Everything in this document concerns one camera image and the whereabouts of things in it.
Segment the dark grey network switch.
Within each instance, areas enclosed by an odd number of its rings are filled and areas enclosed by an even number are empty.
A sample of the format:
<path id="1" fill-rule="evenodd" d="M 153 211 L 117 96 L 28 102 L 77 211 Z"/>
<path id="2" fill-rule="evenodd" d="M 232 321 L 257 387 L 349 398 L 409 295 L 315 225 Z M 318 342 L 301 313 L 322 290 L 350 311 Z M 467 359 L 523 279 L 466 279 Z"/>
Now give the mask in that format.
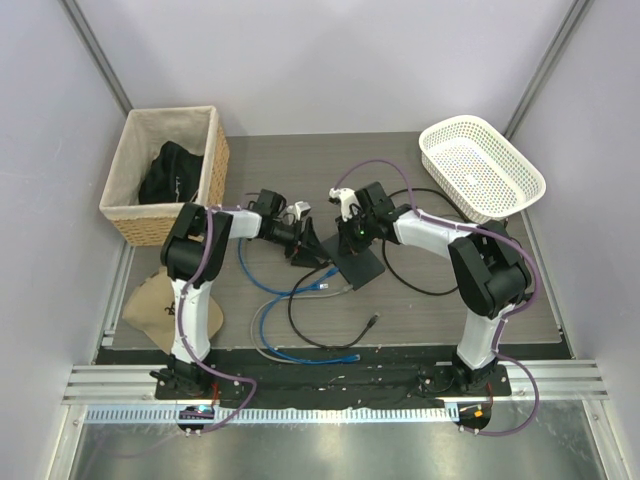
<path id="1" fill-rule="evenodd" d="M 386 270 L 385 265 L 369 249 L 357 254 L 340 254 L 337 234 L 322 241 L 321 246 L 354 291 L 369 284 Z"/>

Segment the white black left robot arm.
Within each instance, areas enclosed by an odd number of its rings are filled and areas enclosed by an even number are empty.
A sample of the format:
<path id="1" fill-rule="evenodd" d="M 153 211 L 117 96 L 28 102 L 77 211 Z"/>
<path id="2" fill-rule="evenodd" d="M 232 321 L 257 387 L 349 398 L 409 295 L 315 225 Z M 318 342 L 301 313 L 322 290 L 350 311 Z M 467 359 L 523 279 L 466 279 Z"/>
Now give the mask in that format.
<path id="1" fill-rule="evenodd" d="M 175 334 L 167 366 L 151 373 L 158 399 L 200 399 L 211 392 L 214 375 L 201 367 L 211 352 L 211 289 L 229 241 L 254 238 L 282 246 L 294 266 L 316 268 L 329 259 L 309 204 L 289 205 L 271 190 L 261 190 L 245 208 L 187 203 L 180 210 L 160 254 L 174 293 Z"/>

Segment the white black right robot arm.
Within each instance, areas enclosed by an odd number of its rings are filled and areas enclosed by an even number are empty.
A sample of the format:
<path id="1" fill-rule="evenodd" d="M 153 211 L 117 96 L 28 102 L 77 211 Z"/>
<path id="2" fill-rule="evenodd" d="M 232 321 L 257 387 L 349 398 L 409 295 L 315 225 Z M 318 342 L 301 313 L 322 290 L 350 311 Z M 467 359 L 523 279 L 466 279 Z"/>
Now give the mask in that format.
<path id="1" fill-rule="evenodd" d="M 378 182 L 359 190 L 332 188 L 329 201 L 340 207 L 340 254 L 357 255 L 373 241 L 384 240 L 451 262 L 467 307 L 462 339 L 452 354 L 451 380 L 460 393 L 477 393 L 496 367 L 501 323 L 525 300 L 532 282 L 523 255 L 502 224 L 452 222 L 409 204 L 397 206 Z"/>

